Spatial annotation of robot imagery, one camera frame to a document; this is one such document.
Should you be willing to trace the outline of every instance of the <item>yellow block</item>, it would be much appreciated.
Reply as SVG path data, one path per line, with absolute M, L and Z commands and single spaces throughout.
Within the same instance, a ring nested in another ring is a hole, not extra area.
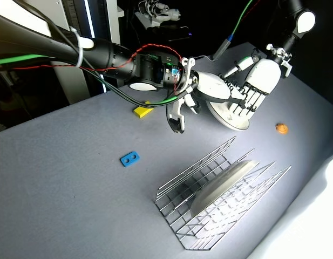
M 146 116 L 147 114 L 149 114 L 154 108 L 144 108 L 144 107 L 137 107 L 134 110 L 134 113 L 136 114 L 137 117 L 139 117 L 140 119 L 144 116 Z

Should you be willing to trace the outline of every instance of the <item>zip tie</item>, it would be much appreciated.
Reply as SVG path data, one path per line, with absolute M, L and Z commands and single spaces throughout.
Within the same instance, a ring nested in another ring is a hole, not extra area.
M 80 43 L 81 37 L 80 37 L 80 35 L 78 34 L 78 31 L 75 28 L 70 27 L 70 31 L 74 32 L 74 34 L 76 36 L 76 40 L 78 41 L 78 48 L 79 48 L 78 62 L 76 63 L 75 67 L 81 67 L 81 64 L 84 60 L 84 49 L 81 47 L 81 43 Z

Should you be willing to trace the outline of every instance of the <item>gray tabletop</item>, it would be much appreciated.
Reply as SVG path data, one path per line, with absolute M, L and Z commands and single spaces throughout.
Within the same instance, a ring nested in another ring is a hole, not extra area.
M 229 49 L 197 70 L 220 73 L 253 46 Z M 165 92 L 125 91 L 141 100 Z M 71 105 L 0 133 L 0 258 L 246 258 L 333 148 L 333 106 L 291 75 L 253 116 L 250 128 L 222 126 L 205 106 L 188 109 L 176 134 L 164 107 L 143 119 L 113 93 Z M 290 132 L 278 134 L 275 124 Z M 237 136 L 231 161 L 250 155 L 292 169 L 212 251 L 186 251 L 153 199 L 159 186 Z M 120 158 L 141 159 L 125 168 Z

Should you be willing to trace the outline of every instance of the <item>dish rack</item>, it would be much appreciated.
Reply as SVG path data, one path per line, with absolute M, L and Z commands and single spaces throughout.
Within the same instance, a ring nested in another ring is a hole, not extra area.
M 243 215 L 288 171 L 269 169 L 275 164 L 256 167 L 199 215 L 192 217 L 190 207 L 197 191 L 231 163 L 224 154 L 236 137 L 226 141 L 182 173 L 162 185 L 155 204 L 178 240 L 187 250 L 211 250 Z M 254 149 L 240 157 L 245 159 Z

